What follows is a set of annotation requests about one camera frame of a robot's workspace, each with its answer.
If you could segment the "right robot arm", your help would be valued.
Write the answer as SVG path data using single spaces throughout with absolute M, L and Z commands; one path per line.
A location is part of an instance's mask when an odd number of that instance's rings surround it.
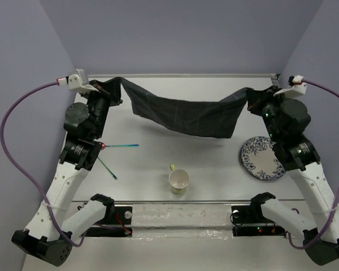
M 273 151 L 295 182 L 313 219 L 287 208 L 271 193 L 250 201 L 249 215 L 254 221 L 270 220 L 296 236 L 307 256 L 323 266 L 339 259 L 339 189 L 334 193 L 325 177 L 315 146 L 303 134 L 311 121 L 307 107 L 289 90 L 274 86 L 246 91 L 250 113 L 262 117 Z

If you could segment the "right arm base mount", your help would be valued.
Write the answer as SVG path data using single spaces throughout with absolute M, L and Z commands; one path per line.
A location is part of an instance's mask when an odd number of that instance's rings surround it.
M 248 205 L 231 206 L 230 222 L 234 237 L 286 237 L 284 228 L 266 218 L 256 218 Z

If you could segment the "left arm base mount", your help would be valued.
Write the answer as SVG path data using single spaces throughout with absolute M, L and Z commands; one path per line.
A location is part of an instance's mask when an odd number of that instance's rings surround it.
M 105 218 L 93 225 L 88 231 L 87 237 L 130 238 L 132 237 L 133 207 L 129 205 L 115 206 L 115 212 L 111 218 Z

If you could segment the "cream yellow mug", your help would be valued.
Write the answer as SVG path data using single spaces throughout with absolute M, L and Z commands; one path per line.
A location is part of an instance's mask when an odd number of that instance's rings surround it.
M 182 194 L 190 184 L 190 174 L 184 169 L 178 169 L 174 164 L 169 166 L 168 181 L 174 194 Z

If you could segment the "dark checked cloth placemat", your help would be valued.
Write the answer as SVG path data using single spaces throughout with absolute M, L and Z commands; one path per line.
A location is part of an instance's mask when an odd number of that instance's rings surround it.
M 242 88 L 217 102 L 196 102 L 159 97 L 124 78 L 132 112 L 168 130 L 204 138 L 231 138 L 246 102 Z

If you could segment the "blue floral plate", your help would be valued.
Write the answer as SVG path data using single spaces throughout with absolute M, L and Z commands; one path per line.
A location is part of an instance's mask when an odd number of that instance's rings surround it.
M 264 136 L 251 137 L 243 143 L 239 154 L 240 162 L 253 177 L 262 181 L 274 181 L 286 173 L 272 149 L 274 144 Z

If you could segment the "iridescent fork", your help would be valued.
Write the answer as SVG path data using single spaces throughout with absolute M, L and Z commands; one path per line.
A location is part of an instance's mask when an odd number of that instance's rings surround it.
M 103 162 L 101 158 L 98 157 L 97 160 L 104 166 L 104 168 L 109 172 L 114 180 L 118 180 L 117 176 L 109 169 L 109 167 Z

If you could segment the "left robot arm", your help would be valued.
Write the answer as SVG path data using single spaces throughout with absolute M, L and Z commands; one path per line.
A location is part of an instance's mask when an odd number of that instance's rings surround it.
M 102 137 L 110 107 L 122 103 L 120 79 L 106 82 L 75 82 L 77 76 L 57 80 L 86 99 L 66 109 L 67 132 L 53 181 L 34 218 L 23 230 L 17 230 L 12 242 L 25 253 L 53 266 L 61 266 L 93 225 L 108 224 L 115 214 L 114 200 L 95 194 L 76 214 L 66 218 L 76 191 L 94 166 L 103 144 Z

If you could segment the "iridescent spoon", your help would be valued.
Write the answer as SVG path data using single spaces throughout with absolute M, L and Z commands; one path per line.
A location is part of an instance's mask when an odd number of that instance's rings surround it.
M 129 144 L 129 145 L 106 145 L 104 143 L 101 144 L 101 149 L 106 149 L 106 148 L 115 148 L 115 147 L 139 147 L 138 144 Z

